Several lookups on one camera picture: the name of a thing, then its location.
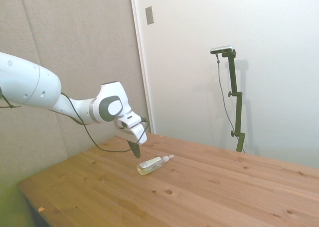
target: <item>plastic bottle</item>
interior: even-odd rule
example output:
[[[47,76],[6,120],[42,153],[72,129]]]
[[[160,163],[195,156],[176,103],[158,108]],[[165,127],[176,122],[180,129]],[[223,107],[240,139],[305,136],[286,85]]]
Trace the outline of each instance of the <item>plastic bottle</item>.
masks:
[[[149,174],[150,172],[155,171],[156,169],[159,169],[160,167],[164,166],[164,163],[168,162],[168,160],[173,157],[174,155],[170,155],[170,156],[156,157],[154,159],[145,161],[137,165],[138,172],[141,175]]]

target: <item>bottle cap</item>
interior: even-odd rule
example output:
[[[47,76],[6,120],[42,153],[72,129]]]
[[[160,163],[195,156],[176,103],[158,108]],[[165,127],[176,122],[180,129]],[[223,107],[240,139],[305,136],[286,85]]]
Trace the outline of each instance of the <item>bottle cap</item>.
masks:
[[[170,158],[173,158],[173,157],[174,157],[174,155],[163,156],[164,162],[168,162],[168,160],[169,160]]]

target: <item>light switch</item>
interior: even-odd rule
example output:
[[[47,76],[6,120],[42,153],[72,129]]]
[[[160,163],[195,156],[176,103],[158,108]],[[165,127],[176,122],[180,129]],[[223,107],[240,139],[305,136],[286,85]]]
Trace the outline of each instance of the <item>light switch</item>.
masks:
[[[153,7],[147,7],[145,9],[146,13],[146,20],[148,21],[148,24],[153,24],[154,23],[154,15],[153,15]]]

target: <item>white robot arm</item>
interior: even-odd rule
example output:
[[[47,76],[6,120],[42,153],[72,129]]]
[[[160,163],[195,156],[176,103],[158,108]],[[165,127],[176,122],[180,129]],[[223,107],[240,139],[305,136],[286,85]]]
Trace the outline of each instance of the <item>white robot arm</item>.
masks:
[[[0,52],[0,98],[2,95],[16,104],[69,116],[79,124],[113,121],[117,135],[128,140],[131,148],[147,140],[142,119],[132,111],[120,82],[101,85],[96,98],[73,100],[61,93],[61,82],[51,71]]]

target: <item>wood grain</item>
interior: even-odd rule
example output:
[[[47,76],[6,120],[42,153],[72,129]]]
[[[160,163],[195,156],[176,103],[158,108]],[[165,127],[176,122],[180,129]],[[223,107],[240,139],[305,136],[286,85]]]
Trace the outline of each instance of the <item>wood grain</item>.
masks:
[[[101,147],[128,145],[113,137]],[[148,175],[136,170],[171,154]],[[93,147],[19,187],[57,227],[319,226],[319,169],[154,134],[140,159]]]

